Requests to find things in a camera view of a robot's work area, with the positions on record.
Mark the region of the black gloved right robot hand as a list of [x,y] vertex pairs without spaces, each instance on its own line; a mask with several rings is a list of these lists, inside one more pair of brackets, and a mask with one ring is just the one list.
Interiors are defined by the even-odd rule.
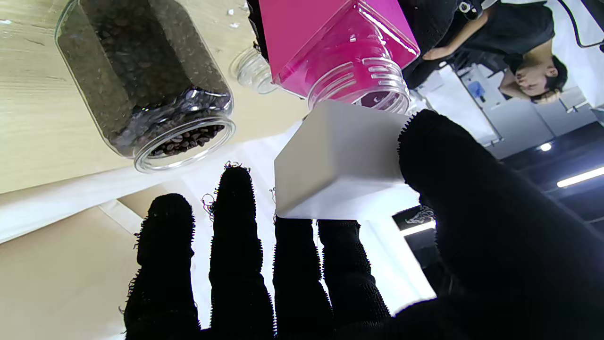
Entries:
[[198,319],[195,221],[158,196],[137,234],[128,340],[601,340],[603,236],[497,161],[463,127],[421,110],[399,138],[402,177],[436,216],[459,290],[390,315],[356,221],[276,217],[271,298],[247,168],[225,168],[211,207],[211,322]]

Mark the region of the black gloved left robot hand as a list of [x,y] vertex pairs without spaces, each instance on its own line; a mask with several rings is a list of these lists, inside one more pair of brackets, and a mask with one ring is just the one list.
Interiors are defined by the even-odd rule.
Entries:
[[[435,48],[445,40],[454,17],[460,11],[461,0],[400,0],[399,6],[408,20],[412,34],[420,47],[421,55]],[[246,2],[249,10],[248,20],[255,33],[254,48],[269,60],[266,48],[265,32],[261,19],[258,0]],[[432,73],[433,67],[417,59],[403,69],[403,78],[410,90],[415,90]]]

